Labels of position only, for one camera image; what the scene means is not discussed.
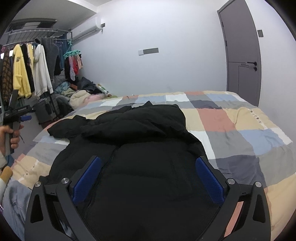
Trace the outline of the person's left hand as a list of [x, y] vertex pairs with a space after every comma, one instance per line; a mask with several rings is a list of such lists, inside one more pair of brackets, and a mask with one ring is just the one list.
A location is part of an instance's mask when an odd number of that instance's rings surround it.
[[19, 129], [15, 131], [10, 126], [1, 126], [1, 153], [4, 157], [7, 156], [7, 151], [18, 148], [21, 129], [23, 129], [23, 125], [20, 125]]

